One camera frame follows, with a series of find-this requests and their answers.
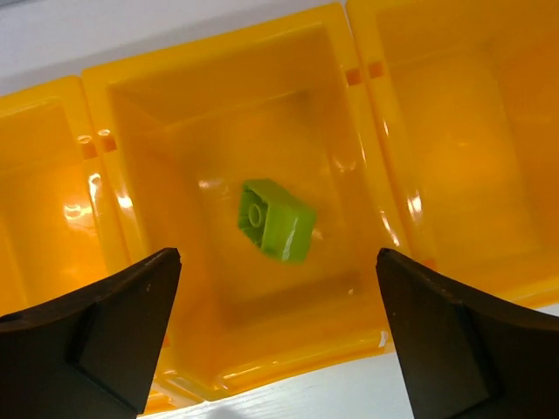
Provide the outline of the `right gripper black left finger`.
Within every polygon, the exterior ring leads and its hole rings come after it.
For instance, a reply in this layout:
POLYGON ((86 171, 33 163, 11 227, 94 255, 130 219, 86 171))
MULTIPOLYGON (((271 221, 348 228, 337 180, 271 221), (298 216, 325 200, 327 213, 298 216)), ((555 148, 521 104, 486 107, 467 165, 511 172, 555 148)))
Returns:
POLYGON ((147 406, 181 272, 165 248, 1 318, 3 418, 136 418, 147 406))

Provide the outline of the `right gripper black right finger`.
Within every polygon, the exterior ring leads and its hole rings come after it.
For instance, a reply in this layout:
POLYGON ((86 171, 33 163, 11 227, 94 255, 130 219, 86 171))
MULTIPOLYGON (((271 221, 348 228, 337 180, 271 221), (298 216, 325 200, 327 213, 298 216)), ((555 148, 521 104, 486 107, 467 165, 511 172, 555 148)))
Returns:
POLYGON ((376 274, 416 418, 556 418, 558 318, 383 248, 376 274))

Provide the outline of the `green lego brick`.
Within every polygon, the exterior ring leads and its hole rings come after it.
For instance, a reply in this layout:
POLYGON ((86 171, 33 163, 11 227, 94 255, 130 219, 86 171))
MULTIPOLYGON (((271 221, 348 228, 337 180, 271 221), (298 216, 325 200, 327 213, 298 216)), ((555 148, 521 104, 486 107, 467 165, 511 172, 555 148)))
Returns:
POLYGON ((264 254, 301 263, 309 252, 316 210, 270 179, 243 182, 238 228, 264 254))

